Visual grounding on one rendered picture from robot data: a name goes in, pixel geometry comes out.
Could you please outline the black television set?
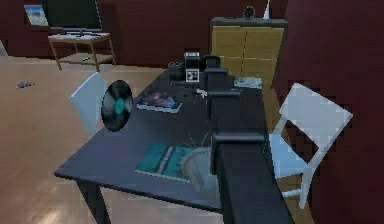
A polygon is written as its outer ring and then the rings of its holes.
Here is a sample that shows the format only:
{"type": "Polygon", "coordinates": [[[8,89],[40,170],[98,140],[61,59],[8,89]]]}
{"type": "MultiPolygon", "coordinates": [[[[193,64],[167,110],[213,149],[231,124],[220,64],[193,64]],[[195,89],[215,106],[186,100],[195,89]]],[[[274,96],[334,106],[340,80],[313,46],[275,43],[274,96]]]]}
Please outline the black television set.
{"type": "Polygon", "coordinates": [[[41,0],[51,29],[99,32],[102,22],[97,0],[41,0]]]}

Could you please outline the black vinyl record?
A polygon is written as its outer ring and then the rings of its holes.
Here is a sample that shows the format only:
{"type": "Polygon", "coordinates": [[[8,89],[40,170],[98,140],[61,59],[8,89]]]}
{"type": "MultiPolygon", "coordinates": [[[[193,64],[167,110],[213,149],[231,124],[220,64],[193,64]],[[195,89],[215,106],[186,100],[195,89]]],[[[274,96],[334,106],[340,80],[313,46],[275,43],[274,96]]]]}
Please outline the black vinyl record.
{"type": "Polygon", "coordinates": [[[130,86],[124,80],[114,81],[105,91],[101,117],[104,126],[111,132],[121,130],[128,122],[133,107],[130,86]]]}

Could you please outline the yellow wooden cabinet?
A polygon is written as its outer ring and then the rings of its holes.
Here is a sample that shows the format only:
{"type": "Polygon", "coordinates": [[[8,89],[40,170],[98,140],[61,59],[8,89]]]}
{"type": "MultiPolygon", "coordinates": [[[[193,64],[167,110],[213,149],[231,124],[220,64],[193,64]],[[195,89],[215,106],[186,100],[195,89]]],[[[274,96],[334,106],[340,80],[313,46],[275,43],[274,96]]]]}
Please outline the yellow wooden cabinet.
{"type": "Polygon", "coordinates": [[[234,76],[252,76],[272,85],[288,22],[284,19],[215,17],[210,21],[210,53],[234,76]]]}

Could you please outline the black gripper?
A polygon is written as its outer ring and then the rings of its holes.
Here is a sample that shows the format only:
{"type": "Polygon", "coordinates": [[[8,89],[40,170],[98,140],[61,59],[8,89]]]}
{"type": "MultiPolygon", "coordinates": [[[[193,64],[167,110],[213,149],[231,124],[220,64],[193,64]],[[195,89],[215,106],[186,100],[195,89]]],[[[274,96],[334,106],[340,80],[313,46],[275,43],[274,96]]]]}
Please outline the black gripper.
{"type": "Polygon", "coordinates": [[[185,66],[183,62],[170,62],[168,64],[169,79],[174,85],[185,85],[185,66]]]}

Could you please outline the light wooden television stand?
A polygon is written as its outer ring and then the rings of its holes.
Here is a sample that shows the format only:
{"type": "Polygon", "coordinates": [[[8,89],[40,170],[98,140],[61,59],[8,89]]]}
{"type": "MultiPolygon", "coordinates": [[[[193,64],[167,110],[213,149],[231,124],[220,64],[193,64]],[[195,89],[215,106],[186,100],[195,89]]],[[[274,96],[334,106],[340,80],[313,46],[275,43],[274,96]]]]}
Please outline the light wooden television stand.
{"type": "Polygon", "coordinates": [[[48,42],[53,52],[56,64],[59,70],[62,70],[62,63],[78,64],[78,65],[92,65],[96,68],[96,71],[100,71],[100,65],[106,62],[116,64],[116,57],[114,47],[112,44],[112,38],[110,33],[66,33],[55,34],[48,37],[48,42]],[[95,44],[107,41],[109,43],[110,53],[107,55],[97,54],[95,50],[95,44]],[[57,54],[55,43],[67,43],[73,44],[75,53],[69,56],[60,58],[57,54]],[[79,44],[89,45],[91,52],[84,53],[78,49],[79,44]],[[89,57],[87,61],[82,61],[83,58],[89,57]]]}

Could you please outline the teal book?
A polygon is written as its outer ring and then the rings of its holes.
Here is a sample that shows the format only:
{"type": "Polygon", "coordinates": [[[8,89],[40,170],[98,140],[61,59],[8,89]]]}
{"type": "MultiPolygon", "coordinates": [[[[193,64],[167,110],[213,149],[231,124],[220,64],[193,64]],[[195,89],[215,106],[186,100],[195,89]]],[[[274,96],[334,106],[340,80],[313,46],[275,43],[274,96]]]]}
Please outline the teal book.
{"type": "Polygon", "coordinates": [[[181,160],[192,151],[190,147],[154,143],[142,156],[135,172],[189,183],[189,178],[182,171],[181,160]]]}

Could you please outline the dark grey table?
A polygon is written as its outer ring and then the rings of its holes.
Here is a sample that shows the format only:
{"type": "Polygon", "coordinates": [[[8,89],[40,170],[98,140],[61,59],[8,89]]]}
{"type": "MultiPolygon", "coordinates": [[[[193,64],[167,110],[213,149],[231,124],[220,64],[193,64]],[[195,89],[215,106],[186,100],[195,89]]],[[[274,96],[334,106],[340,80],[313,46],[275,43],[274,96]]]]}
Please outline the dark grey table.
{"type": "Polygon", "coordinates": [[[183,101],[180,111],[134,110],[123,129],[115,133],[101,129],[54,175],[77,183],[97,224],[111,224],[103,188],[222,214],[218,199],[203,198],[188,183],[135,172],[151,144],[179,145],[188,137],[202,138],[210,128],[206,103],[195,99],[191,89],[172,86],[167,72],[147,88],[174,93],[183,101]]]}

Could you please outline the white chair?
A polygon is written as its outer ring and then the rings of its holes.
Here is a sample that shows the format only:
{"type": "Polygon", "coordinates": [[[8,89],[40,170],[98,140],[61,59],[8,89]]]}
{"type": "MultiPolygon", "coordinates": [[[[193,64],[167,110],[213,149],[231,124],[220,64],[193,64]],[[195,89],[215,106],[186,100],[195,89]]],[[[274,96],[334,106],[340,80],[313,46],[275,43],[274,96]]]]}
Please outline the white chair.
{"type": "Polygon", "coordinates": [[[301,186],[284,191],[282,196],[298,195],[299,207],[304,209],[316,169],[353,114],[299,83],[294,83],[291,87],[279,114],[280,120],[269,135],[275,178],[302,175],[301,186]],[[288,121],[317,146],[317,151],[309,162],[300,158],[283,139],[282,130],[288,121]]]}
{"type": "Polygon", "coordinates": [[[99,72],[88,77],[70,96],[87,133],[97,133],[97,124],[101,117],[101,104],[106,91],[106,84],[99,72]]]}

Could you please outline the framed picture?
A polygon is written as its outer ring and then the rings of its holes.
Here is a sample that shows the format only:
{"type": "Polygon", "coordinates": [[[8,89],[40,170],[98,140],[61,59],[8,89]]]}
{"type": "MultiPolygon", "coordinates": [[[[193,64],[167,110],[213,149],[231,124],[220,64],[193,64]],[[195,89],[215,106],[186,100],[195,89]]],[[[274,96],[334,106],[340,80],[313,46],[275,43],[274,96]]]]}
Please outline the framed picture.
{"type": "Polygon", "coordinates": [[[48,21],[46,19],[43,7],[41,5],[25,5],[24,9],[31,25],[33,26],[48,25],[48,21]]]}

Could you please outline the purple book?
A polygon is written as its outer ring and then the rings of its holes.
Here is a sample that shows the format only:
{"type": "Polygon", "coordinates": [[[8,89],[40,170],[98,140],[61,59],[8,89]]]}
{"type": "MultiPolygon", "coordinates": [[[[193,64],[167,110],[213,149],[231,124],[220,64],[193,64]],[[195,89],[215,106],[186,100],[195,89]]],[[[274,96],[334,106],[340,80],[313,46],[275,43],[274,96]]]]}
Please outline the purple book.
{"type": "Polygon", "coordinates": [[[179,112],[183,103],[166,92],[151,91],[146,93],[136,104],[140,110],[173,113],[179,112]]]}

